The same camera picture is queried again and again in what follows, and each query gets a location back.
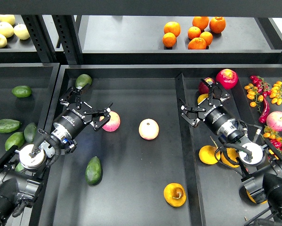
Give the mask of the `yellow pear under right arm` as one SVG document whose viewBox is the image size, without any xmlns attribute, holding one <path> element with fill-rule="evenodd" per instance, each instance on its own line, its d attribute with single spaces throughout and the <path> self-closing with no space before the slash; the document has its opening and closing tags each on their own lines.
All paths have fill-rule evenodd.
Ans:
<svg viewBox="0 0 282 226">
<path fill-rule="evenodd" d="M 225 152 L 221 153 L 221 161 L 232 167 L 232 168 L 237 168 L 239 167 L 239 163 L 236 160 L 236 158 L 238 157 L 238 153 L 234 148 L 227 148 Z"/>
</svg>

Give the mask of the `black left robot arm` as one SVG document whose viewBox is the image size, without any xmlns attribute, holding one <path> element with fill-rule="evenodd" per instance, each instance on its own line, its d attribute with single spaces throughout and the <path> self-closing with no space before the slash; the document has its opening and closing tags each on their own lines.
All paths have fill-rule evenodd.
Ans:
<svg viewBox="0 0 282 226">
<path fill-rule="evenodd" d="M 81 95 L 87 88 L 70 87 L 60 97 L 65 110 L 54 119 L 52 132 L 39 129 L 32 144 L 22 149 L 13 145 L 0 158 L 0 226 L 34 205 L 44 184 L 44 172 L 61 155 L 76 149 L 75 138 L 86 126 L 98 131 L 110 120 L 112 103 L 95 109 L 82 101 Z"/>
</svg>

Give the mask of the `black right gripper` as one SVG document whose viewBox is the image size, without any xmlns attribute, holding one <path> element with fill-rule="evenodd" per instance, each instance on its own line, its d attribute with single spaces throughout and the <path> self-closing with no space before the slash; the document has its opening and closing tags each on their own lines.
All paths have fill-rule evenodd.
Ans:
<svg viewBox="0 0 282 226">
<path fill-rule="evenodd" d="M 215 134 L 228 136 L 235 131 L 235 118 L 230 115 L 222 102 L 230 98 L 230 94 L 220 82 L 207 83 L 209 97 L 198 104 L 198 107 L 189 107 L 182 99 L 178 99 L 181 110 L 180 116 L 192 127 L 196 128 L 202 120 Z"/>
</svg>

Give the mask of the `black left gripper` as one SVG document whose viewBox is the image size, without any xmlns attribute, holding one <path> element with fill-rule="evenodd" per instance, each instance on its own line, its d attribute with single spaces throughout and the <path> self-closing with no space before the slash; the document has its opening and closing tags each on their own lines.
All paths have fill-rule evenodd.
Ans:
<svg viewBox="0 0 282 226">
<path fill-rule="evenodd" d="M 86 102 L 81 101 L 81 95 L 89 89 L 84 87 L 69 87 L 59 98 L 60 104 L 66 109 L 54 120 L 55 129 L 62 130 L 70 137 L 76 137 L 87 125 L 91 125 L 94 131 L 100 130 L 111 119 L 110 102 L 103 109 L 92 108 Z"/>
</svg>

